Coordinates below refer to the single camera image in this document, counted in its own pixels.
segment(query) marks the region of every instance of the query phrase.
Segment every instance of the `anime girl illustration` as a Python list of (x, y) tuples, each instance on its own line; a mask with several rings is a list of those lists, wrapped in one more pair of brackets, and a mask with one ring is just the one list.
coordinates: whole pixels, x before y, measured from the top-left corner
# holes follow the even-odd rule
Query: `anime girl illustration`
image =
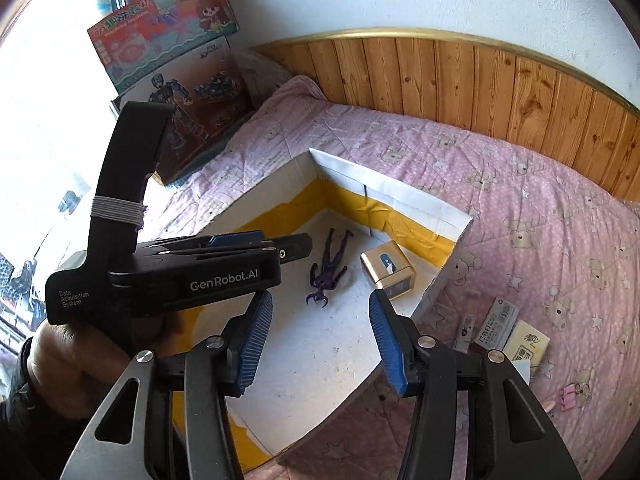
[(220, 28), (231, 22), (226, 13), (224, 3), (221, 0), (198, 0), (196, 2), (196, 12), (200, 19), (202, 30)]

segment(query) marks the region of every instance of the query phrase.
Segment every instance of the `robot toy box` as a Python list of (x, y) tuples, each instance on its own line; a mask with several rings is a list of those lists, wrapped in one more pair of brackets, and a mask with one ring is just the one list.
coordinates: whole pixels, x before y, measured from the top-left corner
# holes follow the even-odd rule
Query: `robot toy box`
[(164, 185), (188, 171), (196, 158), (221, 152), (234, 124), (251, 109), (226, 38), (203, 44), (153, 70), (113, 105), (120, 110), (129, 101), (175, 107), (156, 170), (156, 180)]
[(135, 0), (88, 33), (122, 94), (172, 59), (236, 30), (228, 0)]

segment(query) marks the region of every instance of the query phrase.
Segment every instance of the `small metal box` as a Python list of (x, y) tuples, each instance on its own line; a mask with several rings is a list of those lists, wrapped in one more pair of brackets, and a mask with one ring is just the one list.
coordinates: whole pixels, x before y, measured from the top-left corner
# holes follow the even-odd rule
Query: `small metal box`
[(415, 270), (395, 241), (362, 253), (360, 261), (371, 286), (384, 290), (389, 299), (414, 288)]

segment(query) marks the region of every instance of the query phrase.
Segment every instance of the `cardboard box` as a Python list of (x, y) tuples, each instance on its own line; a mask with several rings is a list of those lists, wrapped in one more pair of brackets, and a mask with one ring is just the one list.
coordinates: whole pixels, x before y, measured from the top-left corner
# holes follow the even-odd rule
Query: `cardboard box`
[(180, 176), (203, 152), (211, 157), (229, 140), (230, 126), (250, 110), (250, 99), (226, 38), (204, 44), (154, 70), (114, 105), (129, 101), (175, 106), (156, 175), (162, 184)]
[(134, 0), (87, 32), (118, 94), (238, 24), (228, 0)]
[[(416, 279), (392, 304), (399, 314), (419, 319), (447, 283), (451, 255), (471, 222), (471, 216), (430, 194), (318, 150), (297, 156), (213, 219), (203, 234), (262, 229), (268, 237), (308, 232), (314, 241), (310, 257), (284, 265), (282, 284), (271, 289), (273, 322), (254, 384), (240, 399), (227, 399), (244, 469), (316, 428), (357, 396), (378, 368), (368, 314), (372, 287), (360, 268), (360, 253), (391, 239), (400, 245)], [(309, 269), (321, 261), (331, 227), (332, 256), (345, 229), (355, 236), (342, 260), (348, 272), (326, 292), (329, 303), (322, 308), (305, 298), (314, 291)], [(185, 311), (188, 334), (180, 350), (218, 334), (249, 300)]]

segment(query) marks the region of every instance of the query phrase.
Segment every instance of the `metal screw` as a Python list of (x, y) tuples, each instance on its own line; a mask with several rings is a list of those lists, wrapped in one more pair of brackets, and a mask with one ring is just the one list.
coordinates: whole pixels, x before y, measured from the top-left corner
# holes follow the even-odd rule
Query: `metal screw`
[(499, 350), (489, 350), (487, 357), (492, 363), (501, 363), (504, 361), (504, 354)]
[(207, 348), (221, 348), (225, 344), (225, 340), (219, 335), (207, 337)]
[(418, 346), (420, 348), (433, 348), (436, 346), (436, 340), (430, 335), (423, 335), (418, 338)]
[(154, 358), (154, 353), (151, 350), (142, 350), (136, 355), (136, 361), (139, 363), (148, 363)]

